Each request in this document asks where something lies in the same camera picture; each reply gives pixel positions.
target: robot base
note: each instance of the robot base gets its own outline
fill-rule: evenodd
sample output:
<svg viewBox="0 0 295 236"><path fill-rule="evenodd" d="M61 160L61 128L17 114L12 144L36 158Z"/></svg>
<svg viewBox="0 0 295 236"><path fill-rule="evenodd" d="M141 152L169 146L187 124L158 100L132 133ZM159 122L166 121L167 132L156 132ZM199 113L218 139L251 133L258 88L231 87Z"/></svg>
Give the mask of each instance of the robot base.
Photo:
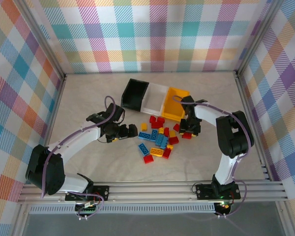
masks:
<svg viewBox="0 0 295 236"><path fill-rule="evenodd" d="M218 196L214 194L211 184L197 184L195 187L197 200L232 200L241 198L237 184L233 184L230 189L221 192Z"/></svg>
<svg viewBox="0 0 295 236"><path fill-rule="evenodd" d="M109 196L109 186L101 185L101 186L93 186L93 190L91 191L93 194L98 194L104 198L105 201L108 200ZM68 193L65 195L65 202L75 202L75 201L84 201L85 197L73 193Z"/></svg>

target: black bin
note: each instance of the black bin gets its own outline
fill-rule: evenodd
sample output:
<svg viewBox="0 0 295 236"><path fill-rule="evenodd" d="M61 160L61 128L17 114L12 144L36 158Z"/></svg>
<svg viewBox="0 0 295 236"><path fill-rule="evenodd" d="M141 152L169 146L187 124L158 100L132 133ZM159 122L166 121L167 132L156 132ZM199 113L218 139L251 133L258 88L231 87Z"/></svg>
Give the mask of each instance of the black bin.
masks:
<svg viewBox="0 0 295 236"><path fill-rule="evenodd" d="M148 84L148 82L130 79L121 97L121 107L141 111L142 100Z"/></svg>

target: white table surface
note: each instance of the white table surface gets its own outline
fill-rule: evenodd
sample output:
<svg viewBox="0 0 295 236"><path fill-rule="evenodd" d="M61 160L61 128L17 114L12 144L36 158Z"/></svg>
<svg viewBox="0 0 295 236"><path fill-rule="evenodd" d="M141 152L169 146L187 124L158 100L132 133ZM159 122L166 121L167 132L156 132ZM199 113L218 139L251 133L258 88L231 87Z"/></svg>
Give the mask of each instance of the white table surface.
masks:
<svg viewBox="0 0 295 236"><path fill-rule="evenodd" d="M69 75L52 131L50 143L62 140L74 132L85 119L105 110L104 97L112 96L120 105L121 95L129 78L190 91L195 100L205 99L226 111L242 110L243 106L231 72L208 73L122 73ZM124 123L148 123L149 115L126 110ZM175 122L166 120L164 127ZM65 165L67 173L82 173L93 181L132 180L210 180L221 159L216 128L201 122L201 133L191 140L178 135L179 144L174 146L169 160L155 157L145 164L138 149L142 142L150 149L155 144L137 137L110 144L94 141L75 154ZM238 165L236 177L263 179L260 161L253 147L249 157Z"/></svg>

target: white robotic arm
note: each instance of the white robotic arm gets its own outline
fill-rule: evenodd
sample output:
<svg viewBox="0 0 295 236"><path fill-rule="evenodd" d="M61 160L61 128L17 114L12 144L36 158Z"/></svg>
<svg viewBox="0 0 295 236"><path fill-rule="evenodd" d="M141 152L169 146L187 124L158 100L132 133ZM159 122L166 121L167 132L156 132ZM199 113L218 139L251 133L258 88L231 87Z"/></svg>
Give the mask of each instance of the white robotic arm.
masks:
<svg viewBox="0 0 295 236"><path fill-rule="evenodd" d="M195 115L198 119L203 119L210 124L214 125L216 127L216 119L219 117L224 117L226 114L213 110L212 108L200 106L195 106ZM230 158L229 156L222 153L220 165L218 167L217 172L215 173L215 178L217 181L223 185L223 184L229 184L233 182L232 180L232 170L235 166L235 163L237 162L237 159L241 156L243 156L244 153L239 154L235 156L234 158Z"/></svg>
<svg viewBox="0 0 295 236"><path fill-rule="evenodd" d="M55 142L48 147L37 145L29 160L26 179L43 189L42 182L45 178L45 192L49 195L56 192L91 192L93 182L81 174L65 174L64 165L79 150L103 135L106 136L108 143L115 139L121 140L137 136L138 130L134 124L130 124L129 128L126 124L121 125L124 112L123 108L111 103L105 112L89 116L77 132L69 135L63 141ZM47 162L46 174L43 176L43 168L48 156L50 159Z"/></svg>
<svg viewBox="0 0 295 236"><path fill-rule="evenodd" d="M222 151L220 165L213 175L211 186L200 185L198 190L202 192L203 199L228 197L238 187L233 180L236 163L254 144L245 114L241 111L232 114L224 112L205 100L195 102L191 96L180 99L187 118L181 120L179 132L197 136L201 131L200 122L204 119L216 126L218 144Z"/></svg>

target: yellow bin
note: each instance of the yellow bin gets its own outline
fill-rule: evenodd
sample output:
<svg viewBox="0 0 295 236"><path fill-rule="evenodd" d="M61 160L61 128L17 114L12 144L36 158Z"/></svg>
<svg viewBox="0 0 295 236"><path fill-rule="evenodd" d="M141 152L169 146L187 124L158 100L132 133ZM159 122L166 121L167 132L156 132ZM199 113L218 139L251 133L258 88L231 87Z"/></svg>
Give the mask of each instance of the yellow bin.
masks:
<svg viewBox="0 0 295 236"><path fill-rule="evenodd" d="M180 103L173 100L173 96L186 97L189 94L189 91L169 87L163 106L162 117L180 122L180 119L185 116L185 111Z"/></svg>

